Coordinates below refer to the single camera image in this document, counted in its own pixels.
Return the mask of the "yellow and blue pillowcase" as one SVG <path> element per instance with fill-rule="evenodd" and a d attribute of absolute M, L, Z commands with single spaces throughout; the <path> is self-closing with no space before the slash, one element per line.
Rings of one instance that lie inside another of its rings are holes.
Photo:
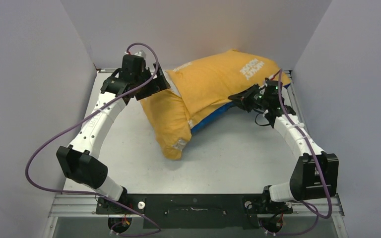
<path fill-rule="evenodd" d="M 167 89 L 140 101 L 163 156 L 180 159 L 192 135 L 228 110 L 230 95 L 277 80 L 279 69 L 271 59 L 230 49 L 166 70 L 181 98 Z"/>

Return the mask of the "white pillow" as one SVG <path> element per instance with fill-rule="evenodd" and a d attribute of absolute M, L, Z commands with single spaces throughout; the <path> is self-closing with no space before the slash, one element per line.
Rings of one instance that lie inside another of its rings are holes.
<path fill-rule="evenodd" d="M 176 95 L 178 96 L 179 98 L 181 98 L 181 95 L 175 85 L 175 83 L 172 81 L 170 75 L 168 74 L 168 72 L 165 70 L 163 71 L 164 75 L 165 75 L 165 78 L 166 78 L 166 81 L 169 83 L 170 85 L 170 90 Z"/>

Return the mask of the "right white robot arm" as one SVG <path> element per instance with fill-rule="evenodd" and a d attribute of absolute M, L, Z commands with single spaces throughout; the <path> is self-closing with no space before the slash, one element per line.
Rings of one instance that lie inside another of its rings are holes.
<path fill-rule="evenodd" d="M 286 202 L 305 203 L 325 198 L 327 213 L 314 213 L 321 218 L 329 218 L 332 214 L 331 199 L 336 195 L 339 159 L 314 142 L 294 109 L 285 104 L 282 93 L 282 83 L 270 80 L 263 86 L 255 84 L 228 97 L 239 109 L 261 113 L 267 124 L 282 136 L 296 159 L 286 182 L 265 187 L 266 195 L 261 197 L 260 205 L 264 211 L 273 212 Z"/>

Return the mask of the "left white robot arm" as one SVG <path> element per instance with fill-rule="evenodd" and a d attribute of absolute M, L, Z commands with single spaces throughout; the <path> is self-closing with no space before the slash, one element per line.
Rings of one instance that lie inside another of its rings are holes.
<path fill-rule="evenodd" d="M 144 51 L 124 55 L 122 66 L 103 81 L 93 116 L 70 144 L 60 146 L 56 153 L 65 177 L 110 198 L 108 205 L 115 213 L 127 209 L 127 189 L 109 177 L 107 166 L 98 157 L 111 126 L 131 98 L 141 100 L 170 87 L 161 67 L 157 66 L 155 73 L 141 87 L 152 76 L 146 67 Z"/>

